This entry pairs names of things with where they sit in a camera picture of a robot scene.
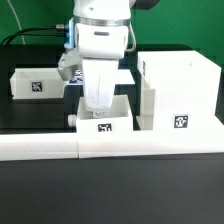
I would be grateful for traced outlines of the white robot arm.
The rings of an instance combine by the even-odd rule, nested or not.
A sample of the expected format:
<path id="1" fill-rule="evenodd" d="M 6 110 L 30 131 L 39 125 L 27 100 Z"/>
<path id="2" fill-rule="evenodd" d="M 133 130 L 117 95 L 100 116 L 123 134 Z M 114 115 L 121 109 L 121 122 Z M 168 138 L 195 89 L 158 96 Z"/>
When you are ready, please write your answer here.
<path id="1" fill-rule="evenodd" d="M 83 75 L 85 107 L 98 118 L 112 106 L 119 61 L 135 50 L 131 11 L 150 10 L 160 0 L 74 0 L 70 40 L 58 62 L 64 81 Z"/>

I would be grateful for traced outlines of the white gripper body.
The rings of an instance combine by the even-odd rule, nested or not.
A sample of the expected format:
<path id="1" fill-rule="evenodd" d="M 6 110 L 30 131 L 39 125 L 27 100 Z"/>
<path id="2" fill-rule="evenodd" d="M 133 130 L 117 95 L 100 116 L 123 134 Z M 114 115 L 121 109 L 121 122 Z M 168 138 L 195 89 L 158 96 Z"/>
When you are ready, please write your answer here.
<path id="1" fill-rule="evenodd" d="M 118 73 L 117 60 L 82 60 L 85 106 L 88 111 L 106 112 L 110 109 Z"/>

